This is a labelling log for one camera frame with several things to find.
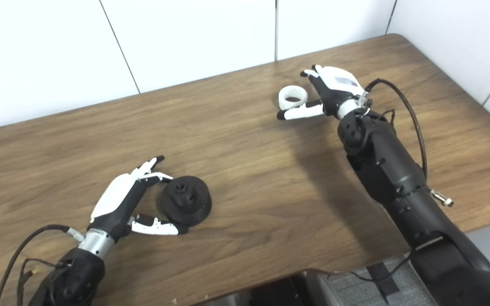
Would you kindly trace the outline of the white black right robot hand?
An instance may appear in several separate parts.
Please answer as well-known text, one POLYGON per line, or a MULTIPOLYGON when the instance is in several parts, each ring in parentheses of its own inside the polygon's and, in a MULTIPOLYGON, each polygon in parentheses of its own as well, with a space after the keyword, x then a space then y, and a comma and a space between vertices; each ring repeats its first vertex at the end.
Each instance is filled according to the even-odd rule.
POLYGON ((342 68, 313 65, 300 73, 307 78, 319 95, 319 99, 308 101, 308 94, 300 86, 286 86, 279 92, 279 108, 276 118, 281 121, 334 116, 342 120, 348 113, 358 116, 370 113, 366 91, 354 75, 342 68))

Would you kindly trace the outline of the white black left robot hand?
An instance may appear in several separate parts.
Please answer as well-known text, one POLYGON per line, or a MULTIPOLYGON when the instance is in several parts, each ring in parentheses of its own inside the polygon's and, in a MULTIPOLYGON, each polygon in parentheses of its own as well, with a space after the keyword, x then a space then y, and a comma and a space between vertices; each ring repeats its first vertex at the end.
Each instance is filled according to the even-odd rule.
POLYGON ((143 235, 184 235, 188 226, 159 220, 156 217, 135 214, 147 188, 157 183, 169 183, 174 178, 156 172, 158 163, 165 159, 157 156, 144 162, 130 173, 117 176, 107 186, 91 215, 85 239, 78 248, 104 260, 111 248, 131 232, 143 235))

